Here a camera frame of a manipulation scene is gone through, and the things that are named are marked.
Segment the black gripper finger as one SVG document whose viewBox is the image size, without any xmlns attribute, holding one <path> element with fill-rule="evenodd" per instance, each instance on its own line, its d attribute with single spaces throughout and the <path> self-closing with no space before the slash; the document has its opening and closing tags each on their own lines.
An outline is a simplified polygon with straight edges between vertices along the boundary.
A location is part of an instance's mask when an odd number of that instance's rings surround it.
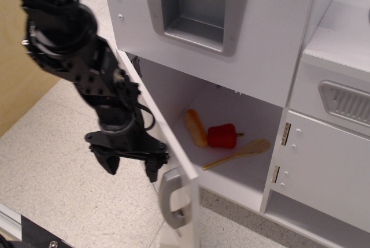
<svg viewBox="0 0 370 248">
<path fill-rule="evenodd" d="M 111 175 L 116 174 L 120 158 L 115 155 L 112 149 L 98 145 L 91 145 L 90 151 L 95 155 L 95 158 L 107 173 Z"/>
<path fill-rule="evenodd" d="M 158 170 L 168 163 L 168 157 L 165 158 L 148 158 L 145 161 L 145 171 L 149 181 L 154 183 L 157 181 Z"/>
</svg>

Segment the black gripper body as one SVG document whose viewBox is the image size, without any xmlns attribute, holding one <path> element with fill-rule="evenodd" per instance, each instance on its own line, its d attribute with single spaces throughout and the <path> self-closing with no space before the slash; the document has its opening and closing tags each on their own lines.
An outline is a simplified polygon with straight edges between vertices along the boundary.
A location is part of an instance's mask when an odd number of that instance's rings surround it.
<svg viewBox="0 0 370 248">
<path fill-rule="evenodd" d="M 155 118 L 146 127 L 141 112 L 99 112 L 98 124 L 99 131 L 85 136 L 91 145 L 117 156 L 168 162 L 166 144 L 148 134 L 156 124 Z"/>
</svg>

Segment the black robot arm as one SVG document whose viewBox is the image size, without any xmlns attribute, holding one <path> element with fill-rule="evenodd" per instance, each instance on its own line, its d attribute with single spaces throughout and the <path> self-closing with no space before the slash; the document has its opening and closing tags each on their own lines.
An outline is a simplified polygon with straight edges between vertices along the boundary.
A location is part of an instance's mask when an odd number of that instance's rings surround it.
<svg viewBox="0 0 370 248">
<path fill-rule="evenodd" d="M 141 160 L 151 182 L 168 162 L 167 147 L 149 135 L 140 90 L 97 34 L 92 11 L 79 0 L 22 0 L 23 45 L 44 71 L 70 81 L 97 116 L 99 131 L 85 139 L 100 165 L 115 174 L 120 158 Z"/>
</svg>

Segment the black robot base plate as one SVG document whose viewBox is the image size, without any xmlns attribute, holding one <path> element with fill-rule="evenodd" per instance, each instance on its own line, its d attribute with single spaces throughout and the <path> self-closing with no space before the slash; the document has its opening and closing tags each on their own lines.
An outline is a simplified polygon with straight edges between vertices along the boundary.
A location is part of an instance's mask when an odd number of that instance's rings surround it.
<svg viewBox="0 0 370 248">
<path fill-rule="evenodd" d="M 72 247 L 1 203 L 1 247 Z"/>
</svg>

